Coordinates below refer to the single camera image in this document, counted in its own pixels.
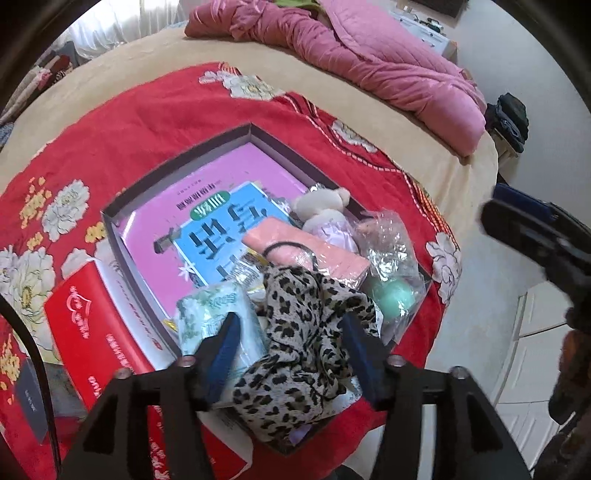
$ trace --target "red blanket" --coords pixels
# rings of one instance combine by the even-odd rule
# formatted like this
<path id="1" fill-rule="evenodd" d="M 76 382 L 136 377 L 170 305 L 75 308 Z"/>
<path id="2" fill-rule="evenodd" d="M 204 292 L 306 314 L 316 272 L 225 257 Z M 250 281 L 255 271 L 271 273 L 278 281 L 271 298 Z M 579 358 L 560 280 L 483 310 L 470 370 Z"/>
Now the red blanket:
<path id="1" fill-rule="evenodd" d="M 68 127 L 0 197 L 0 291 L 56 361 L 44 300 L 79 255 L 106 255 L 100 210 L 126 186 L 191 146 L 253 122 L 351 191 L 368 210 L 391 209 L 405 222 L 421 265 L 435 280 L 397 352 L 423 366 L 459 274 L 460 254 L 423 188 L 380 150 L 296 93 L 241 76 L 227 64 L 168 74 L 110 100 Z M 53 477 L 14 397 L 24 355 L 0 319 L 0 428 L 33 480 Z M 255 441 L 241 478 L 319 479 L 384 422 L 360 400 L 300 450 L 284 458 Z"/>

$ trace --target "green ball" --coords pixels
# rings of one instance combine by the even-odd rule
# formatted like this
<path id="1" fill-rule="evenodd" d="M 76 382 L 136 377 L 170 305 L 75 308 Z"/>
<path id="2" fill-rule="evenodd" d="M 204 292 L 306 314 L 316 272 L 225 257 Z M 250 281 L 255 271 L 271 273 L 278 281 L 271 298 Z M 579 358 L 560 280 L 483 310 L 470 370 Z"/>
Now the green ball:
<path id="1" fill-rule="evenodd" d="M 379 277 L 371 277 L 365 291 L 382 310 L 385 319 L 406 315 L 415 303 L 413 288 L 400 278 L 381 281 Z"/>

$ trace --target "leopard print fabric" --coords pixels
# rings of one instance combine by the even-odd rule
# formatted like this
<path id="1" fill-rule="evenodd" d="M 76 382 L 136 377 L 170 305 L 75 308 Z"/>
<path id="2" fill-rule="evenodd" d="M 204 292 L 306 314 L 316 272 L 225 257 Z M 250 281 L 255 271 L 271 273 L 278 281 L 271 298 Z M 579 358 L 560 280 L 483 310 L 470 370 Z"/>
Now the leopard print fabric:
<path id="1" fill-rule="evenodd" d="M 353 376 L 342 348 L 340 320 L 352 312 L 378 336 L 374 303 L 363 293 L 303 267 L 269 267 L 265 273 L 269 353 L 236 383 L 235 408 L 263 442 L 284 440 L 312 424 L 324 402 L 345 393 Z"/>

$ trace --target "red box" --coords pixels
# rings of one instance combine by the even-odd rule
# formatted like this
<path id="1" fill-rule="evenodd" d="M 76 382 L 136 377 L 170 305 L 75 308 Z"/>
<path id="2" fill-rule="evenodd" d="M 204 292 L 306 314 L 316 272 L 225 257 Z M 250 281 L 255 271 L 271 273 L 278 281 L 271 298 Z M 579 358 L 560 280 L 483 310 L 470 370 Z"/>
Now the red box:
<path id="1" fill-rule="evenodd" d="M 64 280 L 45 303 L 57 349 L 72 383 L 90 410 L 121 367 L 143 374 L 176 358 L 143 314 L 124 279 L 108 265 L 91 261 Z M 221 411 L 200 413 L 203 440 L 213 470 L 230 480 L 252 464 L 252 440 Z M 169 478 L 161 415 L 148 414 L 154 478 Z"/>

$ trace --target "pink cloth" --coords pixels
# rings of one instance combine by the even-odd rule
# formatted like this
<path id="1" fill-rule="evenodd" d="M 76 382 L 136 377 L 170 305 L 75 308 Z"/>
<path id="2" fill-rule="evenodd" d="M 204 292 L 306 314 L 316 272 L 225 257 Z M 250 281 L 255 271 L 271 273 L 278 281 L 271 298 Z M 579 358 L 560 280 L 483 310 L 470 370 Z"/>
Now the pink cloth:
<path id="1" fill-rule="evenodd" d="M 334 30 L 300 8 L 279 8 L 266 0 L 213 0 L 191 13 L 185 33 L 290 48 L 308 63 L 414 113 L 460 155 L 474 152 L 485 131 L 486 102 L 460 68 L 379 7 L 363 0 L 320 3 Z"/>

